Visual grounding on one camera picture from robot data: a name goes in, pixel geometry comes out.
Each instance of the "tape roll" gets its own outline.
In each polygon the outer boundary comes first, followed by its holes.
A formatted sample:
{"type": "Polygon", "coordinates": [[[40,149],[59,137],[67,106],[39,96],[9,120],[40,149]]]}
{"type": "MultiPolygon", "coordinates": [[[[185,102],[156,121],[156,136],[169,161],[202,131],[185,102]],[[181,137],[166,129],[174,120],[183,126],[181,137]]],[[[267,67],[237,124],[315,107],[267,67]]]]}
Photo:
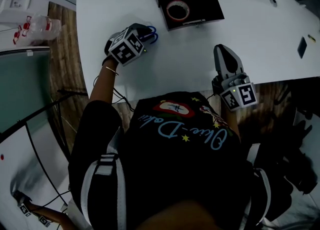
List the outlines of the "tape roll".
{"type": "Polygon", "coordinates": [[[173,21],[183,22],[190,15],[190,8],[182,0],[173,0],[166,6],[166,13],[173,21]]]}

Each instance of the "bracelet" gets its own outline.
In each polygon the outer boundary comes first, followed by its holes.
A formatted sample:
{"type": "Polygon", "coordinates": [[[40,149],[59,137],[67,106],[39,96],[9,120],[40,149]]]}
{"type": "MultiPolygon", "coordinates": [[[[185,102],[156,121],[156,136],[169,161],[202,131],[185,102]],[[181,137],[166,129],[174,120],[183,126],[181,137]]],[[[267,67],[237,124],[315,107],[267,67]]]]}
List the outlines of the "bracelet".
{"type": "Polygon", "coordinates": [[[114,72],[116,76],[119,75],[115,70],[112,70],[111,68],[109,68],[109,67],[107,67],[107,66],[105,66],[105,68],[108,69],[108,70],[110,70],[110,71],[112,71],[112,72],[114,72]]]}

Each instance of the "white stripe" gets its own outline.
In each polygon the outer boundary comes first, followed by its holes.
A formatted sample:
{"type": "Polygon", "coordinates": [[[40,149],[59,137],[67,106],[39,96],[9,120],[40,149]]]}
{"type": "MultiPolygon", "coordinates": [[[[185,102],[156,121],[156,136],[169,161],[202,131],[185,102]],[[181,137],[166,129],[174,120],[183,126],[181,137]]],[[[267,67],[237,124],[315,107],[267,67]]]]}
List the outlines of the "white stripe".
{"type": "Polygon", "coordinates": [[[102,154],[101,155],[101,158],[103,158],[103,159],[112,159],[114,157],[115,157],[114,154],[102,154]]]}
{"type": "Polygon", "coordinates": [[[253,144],[250,147],[250,150],[248,152],[248,156],[246,157],[246,160],[248,162],[252,163],[252,165],[255,165],[255,161],[256,161],[256,157],[257,157],[259,148],[260,148],[260,144],[259,143],[253,144]]]}
{"type": "Polygon", "coordinates": [[[106,148],[106,154],[109,153],[116,153],[118,154],[118,145],[120,143],[120,138],[121,138],[121,134],[123,129],[121,127],[118,128],[118,130],[116,131],[116,133],[114,134],[113,138],[111,139],[111,141],[109,142],[107,148],[106,148]]]}
{"type": "Polygon", "coordinates": [[[118,181],[117,188],[117,230],[126,230],[127,229],[127,206],[126,206],[126,182],[125,175],[122,169],[122,164],[118,158],[115,161],[116,164],[116,175],[118,181]]]}
{"type": "Polygon", "coordinates": [[[113,166],[111,165],[100,165],[98,169],[96,170],[96,175],[104,175],[104,176],[110,176],[112,172],[113,166]]]}
{"type": "Polygon", "coordinates": [[[106,162],[106,163],[111,163],[114,160],[113,158],[101,158],[100,162],[106,162]]]}
{"type": "Polygon", "coordinates": [[[250,209],[251,209],[251,197],[250,200],[248,202],[248,204],[246,205],[245,209],[244,209],[244,213],[243,213],[243,217],[242,217],[242,221],[240,223],[239,226],[239,230],[244,230],[248,221],[248,216],[250,213],[250,209]]]}
{"type": "Polygon", "coordinates": [[[264,210],[263,216],[259,221],[259,223],[260,223],[265,218],[265,216],[267,215],[268,210],[270,208],[271,188],[270,188],[270,183],[269,183],[269,179],[268,179],[268,176],[267,176],[266,172],[262,168],[256,168],[256,170],[260,171],[260,173],[261,173],[261,177],[262,177],[262,180],[263,180],[263,183],[264,183],[264,187],[265,187],[265,191],[266,191],[266,195],[267,195],[266,206],[265,206],[265,210],[264,210]]]}
{"type": "Polygon", "coordinates": [[[91,185],[91,180],[97,165],[98,165],[98,161],[96,160],[95,162],[91,163],[89,168],[86,170],[83,183],[82,183],[81,196],[80,196],[82,214],[90,226],[91,226],[91,223],[90,223],[89,214],[88,214],[88,194],[89,194],[89,189],[91,185]]]}

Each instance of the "wooden floor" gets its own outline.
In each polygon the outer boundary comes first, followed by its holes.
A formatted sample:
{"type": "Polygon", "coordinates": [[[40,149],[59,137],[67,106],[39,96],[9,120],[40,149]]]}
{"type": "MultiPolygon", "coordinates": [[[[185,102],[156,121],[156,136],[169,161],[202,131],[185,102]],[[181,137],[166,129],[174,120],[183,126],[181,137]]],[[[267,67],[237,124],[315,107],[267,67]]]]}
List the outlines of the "wooden floor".
{"type": "MultiPolygon", "coordinates": [[[[59,89],[86,92],[77,39],[76,13],[60,5],[50,3],[49,17],[59,19],[62,23],[60,36],[48,43],[50,46],[51,97],[53,100],[60,98],[62,95],[57,93],[59,89]]],[[[288,96],[283,103],[274,106],[274,99],[280,95],[284,86],[283,82],[264,83],[255,86],[259,104],[237,111],[241,135],[255,132],[256,136],[260,136],[272,131],[274,127],[274,120],[271,117],[272,112],[280,117],[290,104],[290,96],[288,96]]],[[[207,98],[212,94],[212,91],[201,91],[201,93],[207,98]]],[[[88,101],[87,96],[76,95],[61,103],[63,127],[70,151],[74,145],[81,115],[88,101]]],[[[220,98],[213,96],[209,99],[209,102],[213,109],[220,113],[220,98]]],[[[137,101],[130,103],[135,108],[137,101]]],[[[133,113],[125,102],[113,106],[119,112],[123,127],[127,130],[133,113]]]]}

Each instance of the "wire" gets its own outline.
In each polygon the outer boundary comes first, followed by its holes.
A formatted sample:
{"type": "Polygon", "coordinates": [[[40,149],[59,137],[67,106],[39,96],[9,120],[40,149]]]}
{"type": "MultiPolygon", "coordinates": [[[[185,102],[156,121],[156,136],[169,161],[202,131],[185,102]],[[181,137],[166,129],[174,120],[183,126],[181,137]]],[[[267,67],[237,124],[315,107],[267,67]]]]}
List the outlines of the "wire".
{"type": "MultiPolygon", "coordinates": [[[[55,108],[56,112],[58,113],[58,108],[57,108],[57,105],[56,105],[56,104],[54,105],[54,108],[55,108]]],[[[62,118],[63,120],[65,120],[65,122],[70,126],[71,129],[73,129],[73,131],[74,131],[75,133],[77,133],[77,131],[75,130],[75,128],[72,127],[72,125],[70,124],[70,122],[67,121],[66,118],[64,118],[64,117],[62,117],[62,116],[61,116],[61,118],[62,118]]]]}
{"type": "Polygon", "coordinates": [[[312,200],[313,206],[319,210],[319,207],[318,207],[317,203],[315,202],[314,198],[311,196],[310,193],[308,193],[308,196],[309,196],[309,198],[312,200]]]}
{"type": "Polygon", "coordinates": [[[156,33],[157,32],[157,29],[152,26],[152,25],[148,25],[147,28],[150,28],[152,30],[151,33],[148,33],[147,35],[142,35],[142,36],[139,36],[138,39],[141,41],[141,42],[146,42],[147,40],[150,39],[151,36],[154,36],[154,39],[152,42],[150,42],[150,44],[154,44],[158,38],[159,38],[159,35],[156,33]]]}
{"type": "Polygon", "coordinates": [[[122,97],[118,96],[115,92],[113,92],[114,95],[116,95],[119,99],[122,99],[122,97]]]}
{"type": "Polygon", "coordinates": [[[93,81],[93,87],[95,86],[96,80],[98,79],[98,77],[99,77],[99,75],[94,79],[94,81],[93,81]]]}
{"type": "Polygon", "coordinates": [[[50,203],[52,203],[53,201],[55,201],[56,199],[58,199],[60,196],[66,194],[66,193],[69,193],[69,191],[66,191],[66,192],[63,192],[63,193],[60,193],[56,198],[54,198],[53,200],[49,201],[48,203],[46,203],[45,205],[42,205],[41,207],[39,208],[36,208],[36,209],[33,209],[33,210],[30,210],[31,212],[35,212],[35,211],[38,211],[38,210],[41,210],[42,208],[46,207],[47,205],[49,205],[50,203]]]}
{"type": "Polygon", "coordinates": [[[206,100],[209,100],[213,95],[214,95],[214,94],[212,94],[211,96],[208,96],[208,97],[206,98],[206,100]]]}
{"type": "Polygon", "coordinates": [[[125,100],[125,102],[126,102],[127,105],[129,106],[130,111],[131,111],[131,112],[134,112],[135,110],[132,108],[132,106],[131,106],[131,104],[129,103],[129,101],[127,100],[127,98],[126,98],[125,96],[122,96],[122,95],[119,93],[119,91],[116,90],[116,88],[113,88],[113,90],[114,90],[116,93],[118,93],[119,96],[121,96],[121,97],[125,100]]]}
{"type": "MultiPolygon", "coordinates": [[[[98,77],[99,77],[99,75],[93,80],[93,87],[95,86],[95,83],[96,83],[96,80],[97,80],[98,77]]],[[[120,100],[118,100],[117,102],[114,102],[114,103],[112,103],[112,104],[118,103],[118,102],[120,102],[121,100],[125,100],[126,104],[129,106],[130,111],[131,111],[131,112],[134,112],[135,110],[132,108],[132,106],[131,106],[131,104],[129,103],[129,101],[127,100],[127,98],[126,98],[125,96],[122,96],[122,95],[120,94],[120,92],[118,92],[115,88],[113,88],[113,90],[114,90],[113,94],[116,95],[120,100]]]]}
{"type": "Polygon", "coordinates": [[[18,27],[15,27],[15,28],[10,28],[10,29],[6,29],[6,30],[0,30],[0,32],[5,32],[5,31],[9,31],[9,30],[12,30],[12,29],[17,29],[18,27]]]}
{"type": "Polygon", "coordinates": [[[124,98],[120,98],[117,102],[114,102],[114,103],[112,103],[112,104],[116,104],[116,103],[118,103],[118,102],[120,102],[121,100],[123,100],[124,98]]]}
{"type": "Polygon", "coordinates": [[[27,134],[28,134],[28,137],[29,137],[31,146],[32,146],[32,148],[33,148],[35,157],[37,158],[37,160],[38,160],[38,162],[39,162],[39,164],[40,164],[40,166],[41,166],[41,168],[42,168],[45,176],[46,176],[47,179],[49,180],[49,182],[50,182],[50,184],[52,185],[53,189],[54,189],[54,190],[56,191],[56,193],[58,194],[58,197],[61,198],[61,200],[64,202],[64,204],[67,204],[66,201],[62,198],[61,194],[58,192],[57,188],[55,187],[54,183],[52,182],[52,180],[51,180],[51,178],[49,177],[49,175],[48,175],[48,173],[47,173],[44,165],[42,164],[42,162],[41,162],[41,160],[40,160],[40,157],[39,157],[38,152],[37,152],[37,150],[36,150],[35,144],[34,144],[32,138],[31,138],[31,134],[30,134],[30,130],[29,130],[29,127],[28,127],[27,122],[25,122],[24,126],[25,126],[25,130],[26,130],[26,132],[27,132],[27,134]]]}

